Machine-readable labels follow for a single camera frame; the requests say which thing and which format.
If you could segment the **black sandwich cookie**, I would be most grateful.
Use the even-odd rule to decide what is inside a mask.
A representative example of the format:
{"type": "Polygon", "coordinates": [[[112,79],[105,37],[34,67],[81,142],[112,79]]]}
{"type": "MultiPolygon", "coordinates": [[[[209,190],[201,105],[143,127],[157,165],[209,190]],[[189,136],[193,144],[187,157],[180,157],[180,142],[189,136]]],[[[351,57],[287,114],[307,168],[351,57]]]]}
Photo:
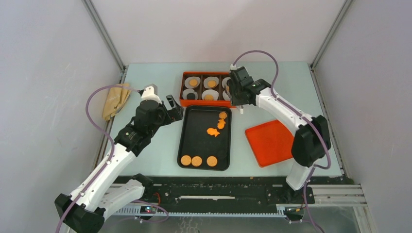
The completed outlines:
{"type": "Polygon", "coordinates": [[[186,97],[187,97],[187,99],[188,100],[196,100],[197,99],[197,93],[188,93],[187,95],[186,95],[186,97]]]}

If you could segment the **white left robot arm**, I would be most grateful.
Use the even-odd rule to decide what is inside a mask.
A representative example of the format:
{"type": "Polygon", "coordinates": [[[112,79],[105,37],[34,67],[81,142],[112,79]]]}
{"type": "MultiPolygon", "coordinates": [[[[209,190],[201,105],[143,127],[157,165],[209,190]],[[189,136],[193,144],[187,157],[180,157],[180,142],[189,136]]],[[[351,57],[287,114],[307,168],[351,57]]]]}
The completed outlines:
{"type": "Polygon", "coordinates": [[[55,199],[58,214],[77,233],[97,233],[107,218],[128,203],[153,198],[152,180],[142,174],[108,192],[120,173],[147,147],[157,130],[183,118],[183,107],[166,96],[171,109],[155,97],[143,98],[131,121],[111,140],[111,151],[87,179],[69,195],[55,199]]]}

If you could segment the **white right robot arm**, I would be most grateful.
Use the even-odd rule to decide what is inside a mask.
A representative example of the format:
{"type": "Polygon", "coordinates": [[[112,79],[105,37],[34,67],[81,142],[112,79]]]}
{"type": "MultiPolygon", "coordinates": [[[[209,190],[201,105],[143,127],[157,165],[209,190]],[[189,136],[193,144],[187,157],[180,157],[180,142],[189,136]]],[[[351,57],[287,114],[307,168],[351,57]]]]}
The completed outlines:
{"type": "Polygon", "coordinates": [[[230,80],[226,91],[231,105],[243,113],[245,105],[257,106],[273,115],[293,136],[294,163],[282,190],[285,201],[295,203],[302,197],[301,188],[313,174],[318,161],[327,158],[326,169],[331,166],[331,147],[328,123],[322,115],[313,117],[295,108],[263,79],[254,81],[245,67],[230,66],[230,80]]]}

